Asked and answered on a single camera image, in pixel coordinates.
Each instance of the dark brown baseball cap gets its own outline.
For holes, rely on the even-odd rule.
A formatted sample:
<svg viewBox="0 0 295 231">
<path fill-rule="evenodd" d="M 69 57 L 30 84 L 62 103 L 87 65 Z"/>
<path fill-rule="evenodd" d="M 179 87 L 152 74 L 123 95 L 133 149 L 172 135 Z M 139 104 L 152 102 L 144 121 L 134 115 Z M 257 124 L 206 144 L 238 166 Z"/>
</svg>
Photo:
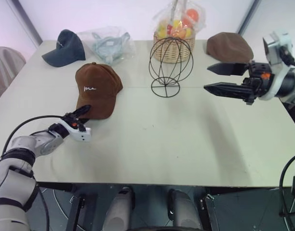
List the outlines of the dark brown baseball cap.
<svg viewBox="0 0 295 231">
<path fill-rule="evenodd" d="M 85 64 L 76 72 L 79 89 L 77 109 L 91 105 L 81 118 L 106 119 L 114 109 L 117 94 L 123 85 L 114 70 L 105 64 Z"/>
<path fill-rule="evenodd" d="M 253 51 L 241 35 L 221 32 L 207 40 L 206 53 L 222 62 L 248 63 Z"/>
</svg>

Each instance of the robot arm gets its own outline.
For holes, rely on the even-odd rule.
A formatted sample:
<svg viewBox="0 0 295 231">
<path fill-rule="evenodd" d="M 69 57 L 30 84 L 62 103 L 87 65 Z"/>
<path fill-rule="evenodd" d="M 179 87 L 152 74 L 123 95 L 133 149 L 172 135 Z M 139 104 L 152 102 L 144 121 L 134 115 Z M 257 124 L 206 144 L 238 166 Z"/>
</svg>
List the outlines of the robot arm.
<svg viewBox="0 0 295 231">
<path fill-rule="evenodd" d="M 0 231 L 29 231 L 26 218 L 38 193 L 32 167 L 35 159 L 53 152 L 70 135 L 77 141 L 90 141 L 91 129 L 78 117 L 89 110 L 84 106 L 47 131 L 13 139 L 0 161 Z"/>
<path fill-rule="evenodd" d="M 291 55 L 292 43 L 288 33 L 273 32 L 263 38 L 268 64 L 250 62 L 218 63 L 208 70 L 219 75 L 242 76 L 246 70 L 249 78 L 241 85 L 233 83 L 214 83 L 204 88 L 216 96 L 244 100 L 253 104 L 256 98 L 270 100 L 278 97 L 284 103 L 295 104 L 295 60 Z"/>
</svg>

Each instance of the baseball cap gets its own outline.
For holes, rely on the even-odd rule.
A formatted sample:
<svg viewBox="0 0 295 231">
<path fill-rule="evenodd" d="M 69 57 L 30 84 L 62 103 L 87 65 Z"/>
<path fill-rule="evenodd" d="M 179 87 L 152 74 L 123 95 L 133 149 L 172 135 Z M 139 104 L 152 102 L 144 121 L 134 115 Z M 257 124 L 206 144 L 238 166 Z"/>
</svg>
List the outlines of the baseball cap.
<svg viewBox="0 0 295 231">
<path fill-rule="evenodd" d="M 77 109 L 91 105 L 90 110 L 81 116 L 86 119 L 106 119 L 111 116 L 117 94 L 123 85 L 112 67 L 106 64 L 85 64 L 76 72 L 79 89 Z"/>
<path fill-rule="evenodd" d="M 62 30 L 56 42 L 56 49 L 42 55 L 49 65 L 61 67 L 77 60 L 85 60 L 83 44 L 74 32 Z"/>
<path fill-rule="evenodd" d="M 207 40 L 207 54 L 222 62 L 248 63 L 254 54 L 241 35 L 221 32 Z"/>
</svg>

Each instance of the wire hat stand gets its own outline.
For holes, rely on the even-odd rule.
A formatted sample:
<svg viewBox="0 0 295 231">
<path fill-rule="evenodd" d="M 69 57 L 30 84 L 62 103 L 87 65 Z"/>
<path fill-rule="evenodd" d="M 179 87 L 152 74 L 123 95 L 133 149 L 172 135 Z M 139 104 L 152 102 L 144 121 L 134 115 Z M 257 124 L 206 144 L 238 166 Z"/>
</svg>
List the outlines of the wire hat stand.
<svg viewBox="0 0 295 231">
<path fill-rule="evenodd" d="M 180 81 L 186 79 L 193 68 L 192 47 L 180 38 L 168 37 L 154 43 L 149 57 L 148 70 L 154 79 L 151 89 L 164 98 L 177 95 Z M 160 62 L 152 63 L 152 57 Z"/>
</svg>

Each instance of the wicker basket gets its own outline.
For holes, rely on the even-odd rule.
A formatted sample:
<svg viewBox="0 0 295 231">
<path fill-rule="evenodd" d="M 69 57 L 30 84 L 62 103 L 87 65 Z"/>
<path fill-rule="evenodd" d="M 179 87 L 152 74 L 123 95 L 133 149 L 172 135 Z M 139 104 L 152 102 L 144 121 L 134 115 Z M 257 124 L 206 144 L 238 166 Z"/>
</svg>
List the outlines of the wicker basket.
<svg viewBox="0 0 295 231">
<path fill-rule="evenodd" d="M 160 39 L 157 38 L 157 36 L 154 34 L 154 44 L 158 42 Z M 190 37 L 188 39 L 185 39 L 185 41 L 188 43 L 190 46 L 190 50 L 193 51 L 194 46 L 195 46 L 195 37 Z M 179 47 L 181 47 L 181 56 L 178 58 L 179 54 Z M 164 42 L 160 42 L 159 46 L 155 46 L 153 51 L 154 52 L 154 57 L 159 60 L 163 61 L 165 63 L 176 63 L 182 62 L 188 59 L 190 52 L 189 49 L 186 47 L 181 42 L 170 42 L 166 41 L 164 39 Z"/>
</svg>

